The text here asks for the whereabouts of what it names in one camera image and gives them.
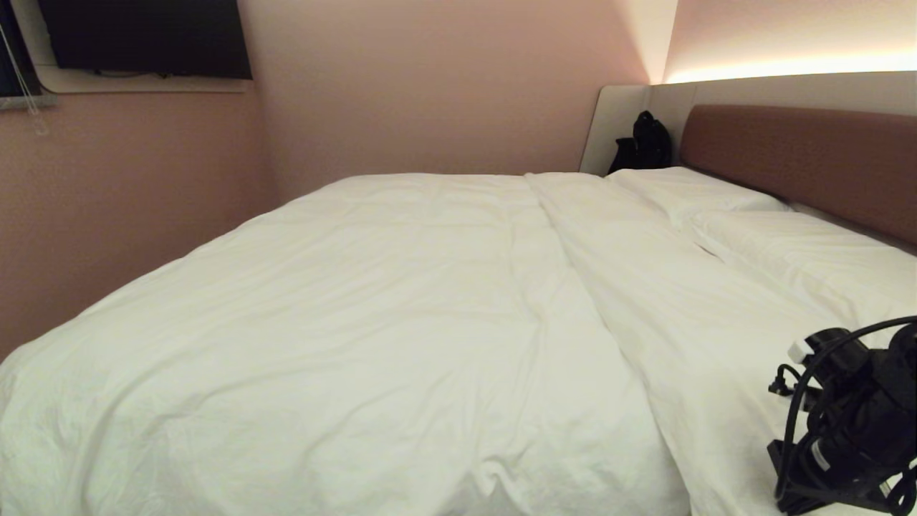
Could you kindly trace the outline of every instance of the backpack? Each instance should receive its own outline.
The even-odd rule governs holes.
[[[614,157],[612,174],[623,168],[647,169],[672,166],[672,140],[666,127],[653,118],[652,113],[640,113],[634,123],[634,137],[617,140],[618,153]]]

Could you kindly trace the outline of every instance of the television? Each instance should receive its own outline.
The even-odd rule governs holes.
[[[58,66],[251,79],[236,0],[39,0]]]

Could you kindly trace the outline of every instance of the bed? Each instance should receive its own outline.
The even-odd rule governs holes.
[[[917,123],[695,111],[682,159],[707,174],[350,178],[19,348],[4,516],[778,514],[790,342],[917,313]],[[794,117],[899,125],[837,165],[831,138],[785,158]],[[863,163],[853,208],[807,183]],[[753,259],[775,249],[821,258]]]

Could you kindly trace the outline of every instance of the brown upholstered headboard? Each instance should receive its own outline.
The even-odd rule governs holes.
[[[680,154],[692,168],[917,244],[917,117],[696,106]]]

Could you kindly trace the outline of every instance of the window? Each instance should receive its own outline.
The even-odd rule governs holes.
[[[10,0],[0,0],[0,98],[39,95],[41,87],[35,67],[13,15]]]

